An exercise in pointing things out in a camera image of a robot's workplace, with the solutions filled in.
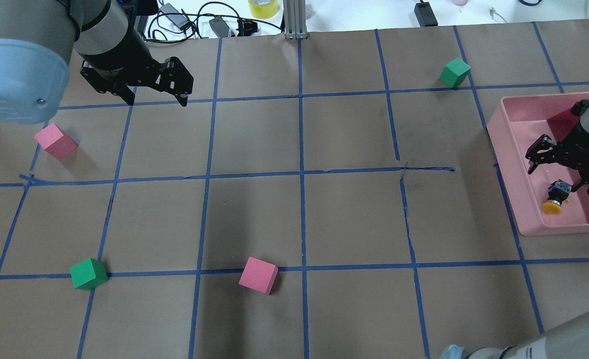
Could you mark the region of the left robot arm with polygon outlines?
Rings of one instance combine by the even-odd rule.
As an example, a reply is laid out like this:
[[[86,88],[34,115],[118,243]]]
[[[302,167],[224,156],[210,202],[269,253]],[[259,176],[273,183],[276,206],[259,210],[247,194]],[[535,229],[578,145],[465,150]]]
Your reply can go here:
[[[50,120],[74,52],[98,93],[132,105],[132,88],[146,87],[187,105],[193,76],[177,57],[155,60],[135,26],[158,11],[155,0],[0,0],[0,121]]]

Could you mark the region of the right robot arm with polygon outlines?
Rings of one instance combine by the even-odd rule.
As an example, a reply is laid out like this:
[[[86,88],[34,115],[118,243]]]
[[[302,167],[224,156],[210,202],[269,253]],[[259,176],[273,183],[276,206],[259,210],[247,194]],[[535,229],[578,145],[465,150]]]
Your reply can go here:
[[[488,123],[522,235],[589,233],[589,92],[506,96]],[[589,359],[589,311],[518,345],[443,359]]]

